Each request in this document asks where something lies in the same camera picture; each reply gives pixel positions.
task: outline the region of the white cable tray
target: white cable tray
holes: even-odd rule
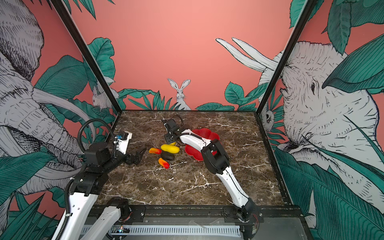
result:
[[[92,225],[84,225],[81,234],[84,235]],[[229,226],[188,226],[188,225],[123,225],[129,233],[117,233],[111,228],[112,235],[217,235],[241,237],[240,227]]]

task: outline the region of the orange toy mango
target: orange toy mango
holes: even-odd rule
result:
[[[160,149],[157,149],[157,148],[154,148],[154,147],[151,147],[151,148],[149,149],[149,153],[160,154],[160,153],[161,153],[161,150],[160,150]]]
[[[167,163],[167,161],[164,161],[162,158],[159,158],[159,164],[163,166],[165,169],[169,168],[169,163]]]

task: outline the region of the red bowl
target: red bowl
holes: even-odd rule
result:
[[[211,132],[211,130],[209,130],[208,128],[194,129],[194,130],[192,130],[192,132],[203,137],[203,138],[209,139],[209,140],[214,140],[214,139],[220,140],[219,135],[215,132]],[[203,161],[203,156],[201,155],[201,152],[194,149],[193,147],[186,145],[185,146],[185,152],[188,155],[193,156],[194,159],[196,159],[198,161]]]

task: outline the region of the marble tabletop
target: marble tabletop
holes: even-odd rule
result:
[[[220,136],[236,179],[257,205],[283,205],[253,113],[125,111],[115,133],[133,133],[127,149],[130,153],[142,147],[160,148],[166,133],[160,119],[174,114],[191,129],[208,128]],[[205,168],[204,162],[186,154],[185,147],[180,149],[169,169],[159,165],[159,155],[148,151],[139,165],[122,164],[109,173],[96,204],[119,196],[132,204],[230,205],[231,196],[220,179]]]

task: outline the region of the dark purple fruit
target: dark purple fruit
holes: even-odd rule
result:
[[[165,161],[173,161],[175,159],[175,155],[170,153],[170,152],[166,152],[166,151],[162,151],[160,153],[160,156],[162,159],[164,159]]]

